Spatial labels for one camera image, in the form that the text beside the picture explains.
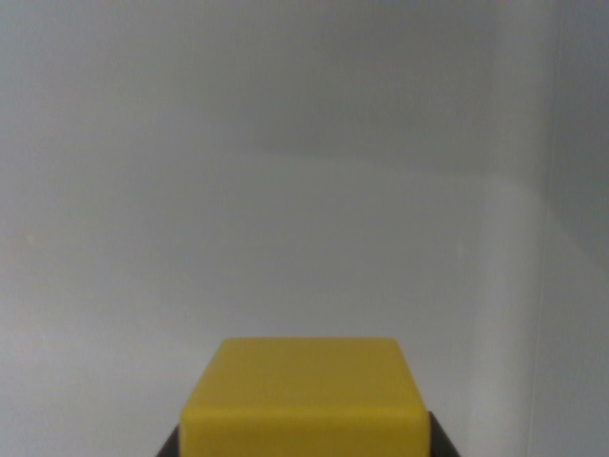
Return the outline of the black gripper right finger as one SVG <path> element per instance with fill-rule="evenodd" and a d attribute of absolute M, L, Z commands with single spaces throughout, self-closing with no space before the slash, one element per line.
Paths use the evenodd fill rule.
<path fill-rule="evenodd" d="M 461 457 L 457 448 L 432 411 L 428 412 L 430 424 L 430 457 Z"/>

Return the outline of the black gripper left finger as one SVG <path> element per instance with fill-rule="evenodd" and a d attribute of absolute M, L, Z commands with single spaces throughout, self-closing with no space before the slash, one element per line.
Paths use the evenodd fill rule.
<path fill-rule="evenodd" d="M 176 426 L 156 454 L 156 457 L 180 457 L 179 427 Z"/>

